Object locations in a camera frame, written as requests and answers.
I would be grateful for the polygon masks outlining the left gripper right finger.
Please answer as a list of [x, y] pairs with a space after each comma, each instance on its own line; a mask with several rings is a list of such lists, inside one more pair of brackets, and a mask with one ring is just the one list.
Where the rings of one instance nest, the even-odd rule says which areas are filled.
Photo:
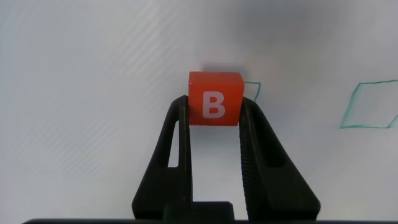
[[281, 145], [260, 107], [243, 99], [241, 171], [250, 221], [316, 220], [321, 204]]

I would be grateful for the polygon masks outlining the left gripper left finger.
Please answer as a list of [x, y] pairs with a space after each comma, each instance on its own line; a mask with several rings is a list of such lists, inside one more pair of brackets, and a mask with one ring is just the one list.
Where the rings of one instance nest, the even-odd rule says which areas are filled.
[[[178, 164], [169, 167], [175, 125], [178, 125]], [[131, 207], [138, 220], [161, 220], [168, 205], [193, 201], [188, 96], [174, 100]]]

